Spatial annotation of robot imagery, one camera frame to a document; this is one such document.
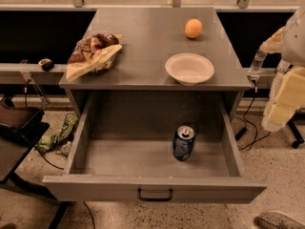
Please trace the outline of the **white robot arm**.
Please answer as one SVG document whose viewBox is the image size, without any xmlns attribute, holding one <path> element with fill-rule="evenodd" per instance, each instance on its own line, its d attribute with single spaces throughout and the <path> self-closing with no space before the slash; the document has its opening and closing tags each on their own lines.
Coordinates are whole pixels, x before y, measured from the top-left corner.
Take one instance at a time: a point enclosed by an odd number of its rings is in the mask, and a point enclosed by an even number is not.
<svg viewBox="0 0 305 229">
<path fill-rule="evenodd" d="M 259 49 L 267 53 L 280 52 L 280 66 L 293 65 L 287 73 L 276 73 L 261 122 L 266 131 L 277 132 L 305 104 L 305 6 L 300 6 L 286 25 Z"/>
</svg>

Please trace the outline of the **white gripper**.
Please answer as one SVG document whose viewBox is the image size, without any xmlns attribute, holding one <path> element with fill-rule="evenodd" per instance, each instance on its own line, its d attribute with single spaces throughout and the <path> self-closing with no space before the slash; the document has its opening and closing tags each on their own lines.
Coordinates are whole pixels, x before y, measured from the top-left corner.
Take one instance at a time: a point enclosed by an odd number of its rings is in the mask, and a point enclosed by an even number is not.
<svg viewBox="0 0 305 229">
<path fill-rule="evenodd" d="M 283 28 L 264 41 L 259 49 L 266 53 L 281 52 Z M 266 104 L 261 125 L 268 132 L 277 132 L 305 104 L 305 68 L 295 67 L 281 60 Z"/>
</svg>

